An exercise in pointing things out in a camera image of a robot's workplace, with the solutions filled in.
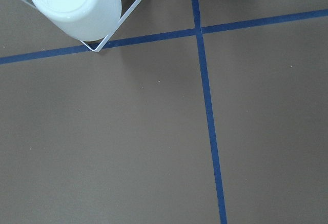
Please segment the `white cup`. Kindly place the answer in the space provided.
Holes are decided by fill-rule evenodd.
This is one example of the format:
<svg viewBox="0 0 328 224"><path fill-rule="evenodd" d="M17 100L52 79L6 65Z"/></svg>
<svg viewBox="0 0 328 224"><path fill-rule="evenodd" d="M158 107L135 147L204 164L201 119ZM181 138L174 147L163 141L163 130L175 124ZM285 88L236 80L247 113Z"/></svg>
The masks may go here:
<svg viewBox="0 0 328 224"><path fill-rule="evenodd" d="M91 42L111 33L121 16L121 0L32 0L67 35Z"/></svg>

